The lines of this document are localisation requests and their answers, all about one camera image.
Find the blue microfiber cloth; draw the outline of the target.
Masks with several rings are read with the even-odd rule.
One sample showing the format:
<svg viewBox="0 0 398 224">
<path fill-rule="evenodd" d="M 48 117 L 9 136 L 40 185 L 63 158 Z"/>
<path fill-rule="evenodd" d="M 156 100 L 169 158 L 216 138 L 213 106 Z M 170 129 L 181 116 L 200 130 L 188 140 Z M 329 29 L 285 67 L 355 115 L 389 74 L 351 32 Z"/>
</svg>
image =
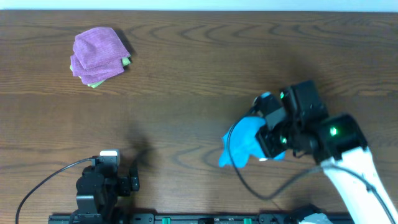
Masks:
<svg viewBox="0 0 398 224">
<path fill-rule="evenodd" d="M 265 120 L 257 114 L 255 100 L 249 111 L 239 118 L 223 136 L 224 149 L 218 161 L 220 167 L 229 165 L 243 168 L 251 156 L 258 158 L 260 161 L 270 159 L 265 157 L 256 140 L 256 133 L 265 124 Z M 285 152 L 275 159 L 282 160 L 284 156 Z"/>
</svg>

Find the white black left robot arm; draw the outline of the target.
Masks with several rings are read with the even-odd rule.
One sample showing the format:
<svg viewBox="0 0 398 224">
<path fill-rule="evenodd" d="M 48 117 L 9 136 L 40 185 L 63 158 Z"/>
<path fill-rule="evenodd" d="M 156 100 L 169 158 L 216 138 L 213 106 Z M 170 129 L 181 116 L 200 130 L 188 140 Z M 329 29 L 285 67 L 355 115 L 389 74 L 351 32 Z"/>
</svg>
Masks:
<svg viewBox="0 0 398 224">
<path fill-rule="evenodd" d="M 129 223 L 129 215 L 116 204 L 119 197 L 128 197 L 140 189 L 137 163 L 130 165 L 128 175 L 119 176 L 118 156 L 96 156 L 92 160 L 76 182 L 78 208 L 68 222 Z"/>
</svg>

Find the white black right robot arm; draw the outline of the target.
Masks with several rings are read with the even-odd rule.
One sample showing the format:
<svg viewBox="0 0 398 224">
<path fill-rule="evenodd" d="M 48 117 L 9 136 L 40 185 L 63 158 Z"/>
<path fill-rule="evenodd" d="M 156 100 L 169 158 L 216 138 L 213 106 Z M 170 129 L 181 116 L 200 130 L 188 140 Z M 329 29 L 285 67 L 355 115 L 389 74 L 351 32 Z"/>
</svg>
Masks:
<svg viewBox="0 0 398 224">
<path fill-rule="evenodd" d="M 266 121 L 256 139 L 267 158 L 288 149 L 311 155 L 355 223 L 397 223 L 358 123 L 347 113 L 329 115 L 313 81 L 285 87 L 279 96 L 259 96 L 253 107 Z"/>
</svg>

